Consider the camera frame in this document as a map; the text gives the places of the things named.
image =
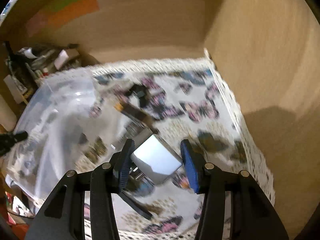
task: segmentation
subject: clear plastic bag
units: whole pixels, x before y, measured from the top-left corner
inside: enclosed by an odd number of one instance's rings
[[[7,171],[35,201],[46,199],[74,168],[77,156],[72,148],[95,99],[90,72],[78,69],[45,80],[26,107],[14,132],[25,130],[29,136],[12,148]]]

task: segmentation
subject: cardboard wall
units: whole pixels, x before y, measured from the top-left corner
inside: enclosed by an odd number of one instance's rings
[[[82,4],[83,14],[70,1]],[[90,1],[93,7],[83,0],[34,2],[26,20],[2,36],[14,49],[79,43],[102,63],[201,57],[207,47],[274,173],[275,208],[295,237],[320,201],[320,26],[306,2]],[[30,35],[26,21],[38,11],[40,29]]]

